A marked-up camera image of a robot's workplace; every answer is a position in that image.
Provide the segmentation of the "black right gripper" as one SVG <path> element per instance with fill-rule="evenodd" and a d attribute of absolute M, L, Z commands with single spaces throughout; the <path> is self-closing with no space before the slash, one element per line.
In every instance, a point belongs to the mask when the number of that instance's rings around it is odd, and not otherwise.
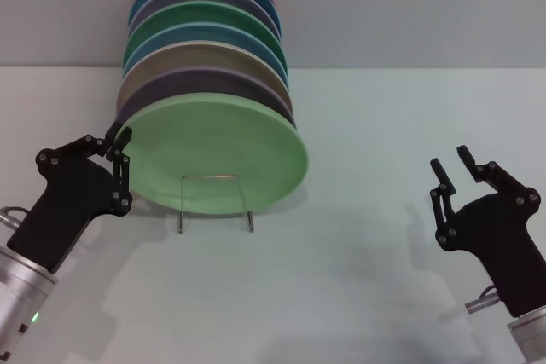
<path fill-rule="evenodd" d="M 541 205 L 536 189 L 526 187 L 496 161 L 479 165 L 464 145 L 456 149 L 476 183 L 497 193 L 454 212 L 456 190 L 438 159 L 430 165 L 439 180 L 430 191 L 435 237 L 444 251 L 466 251 L 479 259 L 513 317 L 545 305 L 545 260 L 527 231 L 527 221 Z"/>

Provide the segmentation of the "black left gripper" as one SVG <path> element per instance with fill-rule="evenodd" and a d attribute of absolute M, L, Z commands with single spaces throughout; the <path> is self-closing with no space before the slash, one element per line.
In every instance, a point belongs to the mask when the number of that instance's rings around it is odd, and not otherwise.
<path fill-rule="evenodd" d="M 132 195 L 130 159 L 123 150 L 131 137 L 130 127 L 114 121 L 102 138 L 87 134 L 56 149 L 42 149 L 36 164 L 46 189 L 7 247 L 54 273 L 93 219 L 126 215 Z M 94 155 L 112 162 L 113 173 L 88 159 Z"/>

